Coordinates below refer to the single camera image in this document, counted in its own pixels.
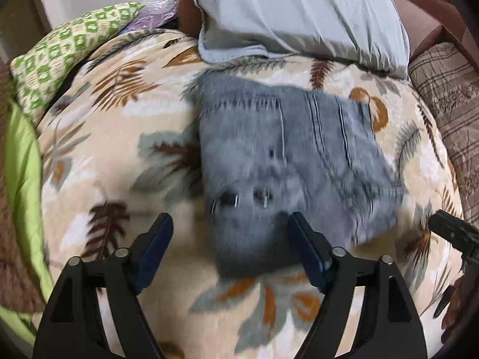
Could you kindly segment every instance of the purple item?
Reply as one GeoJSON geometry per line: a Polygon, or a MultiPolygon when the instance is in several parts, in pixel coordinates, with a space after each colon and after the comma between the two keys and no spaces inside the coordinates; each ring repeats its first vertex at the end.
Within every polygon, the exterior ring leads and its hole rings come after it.
{"type": "Polygon", "coordinates": [[[135,17],[118,35],[143,30],[145,28],[157,28],[176,17],[178,0],[145,1],[145,6],[140,9],[135,17]]]}

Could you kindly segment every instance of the light gray pillowcase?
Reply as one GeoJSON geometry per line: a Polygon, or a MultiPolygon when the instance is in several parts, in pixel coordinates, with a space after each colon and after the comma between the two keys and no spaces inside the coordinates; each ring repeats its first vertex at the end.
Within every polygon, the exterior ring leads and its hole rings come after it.
{"type": "Polygon", "coordinates": [[[301,54],[407,77],[408,35],[392,0],[194,0],[209,63],[301,54]]]}

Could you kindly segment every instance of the floral blanket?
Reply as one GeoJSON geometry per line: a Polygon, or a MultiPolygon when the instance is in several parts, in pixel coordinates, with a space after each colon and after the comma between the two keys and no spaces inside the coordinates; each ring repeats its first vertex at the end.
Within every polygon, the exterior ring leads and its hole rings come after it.
{"type": "MultiPolygon", "coordinates": [[[[139,297],[163,351],[187,359],[297,353],[322,303],[302,267],[223,282],[208,248],[197,108],[188,99],[206,69],[268,85],[320,88],[370,104],[377,142],[408,195],[398,226],[351,252],[396,259],[427,329],[425,312],[461,268],[460,254],[430,232],[427,218],[438,209],[461,216],[462,207],[434,119],[415,91],[354,64],[298,56],[209,66],[199,58],[196,41],[177,31],[130,32],[100,47],[38,126],[53,278],[73,255],[100,259],[128,247],[168,212],[172,242],[139,297]]],[[[338,353],[351,348],[362,292],[354,296],[338,353]]],[[[100,308],[112,351],[121,354],[104,294],[100,308]]]]}

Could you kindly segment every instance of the denim jeans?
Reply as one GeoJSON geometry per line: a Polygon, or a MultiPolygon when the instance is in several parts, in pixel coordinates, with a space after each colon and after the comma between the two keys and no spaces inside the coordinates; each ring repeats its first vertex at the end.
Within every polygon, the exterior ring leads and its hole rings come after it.
{"type": "Polygon", "coordinates": [[[396,224],[404,187],[375,142],[367,104],[221,73],[203,74],[193,95],[221,276],[296,263],[287,237],[295,211],[334,247],[396,224]]]}

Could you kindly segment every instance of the green patterned cushion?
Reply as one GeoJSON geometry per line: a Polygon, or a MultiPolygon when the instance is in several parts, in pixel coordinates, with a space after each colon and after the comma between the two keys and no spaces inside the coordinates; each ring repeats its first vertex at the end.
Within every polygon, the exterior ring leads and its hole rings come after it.
{"type": "Polygon", "coordinates": [[[35,126],[73,66],[116,35],[142,7],[131,2],[84,14],[51,31],[11,62],[18,103],[35,126]]]}

